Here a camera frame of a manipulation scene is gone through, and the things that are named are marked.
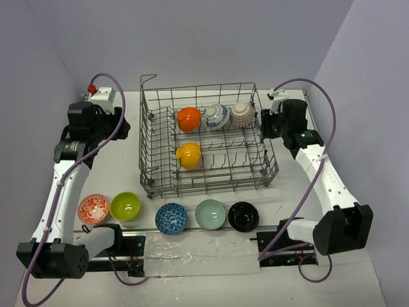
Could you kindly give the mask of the grey patterned bowl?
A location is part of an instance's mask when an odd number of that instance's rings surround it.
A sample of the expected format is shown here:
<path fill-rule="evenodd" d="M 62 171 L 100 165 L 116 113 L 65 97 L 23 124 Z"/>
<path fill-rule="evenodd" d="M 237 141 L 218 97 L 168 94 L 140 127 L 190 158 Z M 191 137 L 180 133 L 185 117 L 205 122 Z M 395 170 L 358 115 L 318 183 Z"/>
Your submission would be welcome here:
<path fill-rule="evenodd" d="M 230 121 L 238 128 L 252 124 L 256 119 L 255 109 L 246 102 L 237 102 L 230 107 Z"/>

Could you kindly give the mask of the blue floral bowl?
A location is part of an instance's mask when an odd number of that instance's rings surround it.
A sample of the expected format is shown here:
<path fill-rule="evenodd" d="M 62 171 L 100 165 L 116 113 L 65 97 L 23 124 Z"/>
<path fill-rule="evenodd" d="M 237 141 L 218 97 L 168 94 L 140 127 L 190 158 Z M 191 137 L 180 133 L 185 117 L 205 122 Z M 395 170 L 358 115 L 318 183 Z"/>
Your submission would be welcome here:
<path fill-rule="evenodd" d="M 225 126 L 230 117 L 230 110 L 223 104 L 212 104 L 204 113 L 207 126 L 211 130 L 217 130 Z"/>

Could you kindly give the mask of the grey wire dish rack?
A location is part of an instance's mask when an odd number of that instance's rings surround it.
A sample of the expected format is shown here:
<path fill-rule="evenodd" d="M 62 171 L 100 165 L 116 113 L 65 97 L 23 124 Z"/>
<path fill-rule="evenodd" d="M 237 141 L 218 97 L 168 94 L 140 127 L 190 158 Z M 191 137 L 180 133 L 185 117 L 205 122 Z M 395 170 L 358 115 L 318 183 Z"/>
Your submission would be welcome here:
<path fill-rule="evenodd" d="M 279 167 L 272 142 L 262 138 L 262 105 L 255 83 L 152 88 L 155 77 L 145 74 L 140 78 L 139 169 L 148 198 L 258 189 L 272 183 Z M 231 107 L 237 102 L 255 109 L 256 119 L 247 127 L 227 122 L 211 130 L 206 120 L 192 132 L 183 132 L 178 126 L 177 114 L 184 107 L 204 113 L 212 104 Z M 176 149 L 185 143 L 197 143 L 201 148 L 196 169 L 184 169 L 176 160 Z"/>

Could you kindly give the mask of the orange bowl white inside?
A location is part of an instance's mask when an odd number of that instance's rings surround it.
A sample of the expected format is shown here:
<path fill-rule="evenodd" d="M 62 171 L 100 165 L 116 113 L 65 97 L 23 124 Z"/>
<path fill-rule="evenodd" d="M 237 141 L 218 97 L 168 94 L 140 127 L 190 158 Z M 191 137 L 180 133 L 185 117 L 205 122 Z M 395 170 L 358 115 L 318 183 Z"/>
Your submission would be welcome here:
<path fill-rule="evenodd" d="M 201 123 L 201 112 L 195 107 L 184 107 L 177 114 L 177 122 L 181 131 L 192 132 Z"/>

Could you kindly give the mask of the yellow-orange bowl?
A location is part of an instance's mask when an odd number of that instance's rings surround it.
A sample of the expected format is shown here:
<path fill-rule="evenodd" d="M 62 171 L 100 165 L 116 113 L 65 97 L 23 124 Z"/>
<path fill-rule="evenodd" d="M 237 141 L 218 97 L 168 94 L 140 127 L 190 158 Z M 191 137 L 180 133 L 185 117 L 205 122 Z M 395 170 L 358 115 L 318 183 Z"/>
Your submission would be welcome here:
<path fill-rule="evenodd" d="M 185 143 L 176 149 L 178 164 L 187 170 L 196 169 L 201 157 L 201 148 L 197 143 Z"/>

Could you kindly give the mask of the orange white patterned bowl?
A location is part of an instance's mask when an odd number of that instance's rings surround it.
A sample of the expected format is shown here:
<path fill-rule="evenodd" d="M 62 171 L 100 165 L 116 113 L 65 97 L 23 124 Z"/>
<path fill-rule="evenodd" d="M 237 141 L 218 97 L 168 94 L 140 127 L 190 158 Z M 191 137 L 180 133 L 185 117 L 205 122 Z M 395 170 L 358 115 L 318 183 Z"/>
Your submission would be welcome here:
<path fill-rule="evenodd" d="M 102 194 L 91 194 L 85 197 L 77 208 L 77 216 L 84 224 L 98 224 L 108 215 L 110 201 Z"/>

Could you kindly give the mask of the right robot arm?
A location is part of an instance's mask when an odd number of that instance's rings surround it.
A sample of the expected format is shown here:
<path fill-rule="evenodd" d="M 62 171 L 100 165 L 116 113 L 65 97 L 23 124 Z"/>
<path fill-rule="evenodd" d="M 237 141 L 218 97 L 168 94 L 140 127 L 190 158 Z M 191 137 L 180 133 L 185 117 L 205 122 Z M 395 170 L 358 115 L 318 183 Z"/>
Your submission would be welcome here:
<path fill-rule="evenodd" d="M 264 137 L 281 138 L 285 148 L 307 175 L 318 197 L 322 218 L 310 221 L 292 214 L 283 220 L 274 242 L 285 250 L 299 242 L 313 245 L 321 255 L 333 255 L 366 246 L 373 221 L 369 205 L 361 205 L 346 188 L 327 155 L 316 130 L 308 129 L 307 103 L 300 99 L 273 102 L 261 112 Z"/>

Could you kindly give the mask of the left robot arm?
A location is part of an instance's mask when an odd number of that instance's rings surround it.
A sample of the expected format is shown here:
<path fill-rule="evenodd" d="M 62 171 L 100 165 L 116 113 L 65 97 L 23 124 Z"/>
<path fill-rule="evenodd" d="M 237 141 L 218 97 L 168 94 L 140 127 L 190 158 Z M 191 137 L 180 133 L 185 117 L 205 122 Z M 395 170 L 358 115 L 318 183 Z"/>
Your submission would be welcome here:
<path fill-rule="evenodd" d="M 17 258 L 37 279 L 80 279 L 89 261 L 107 251 L 121 253 L 125 239 L 120 226 L 102 224 L 81 239 L 73 237 L 83 185 L 98 154 L 98 146 L 126 139 L 130 125 L 124 109 L 106 113 L 88 101 L 70 104 L 68 125 L 54 149 L 54 174 L 42 218 L 29 242 L 17 247 Z"/>

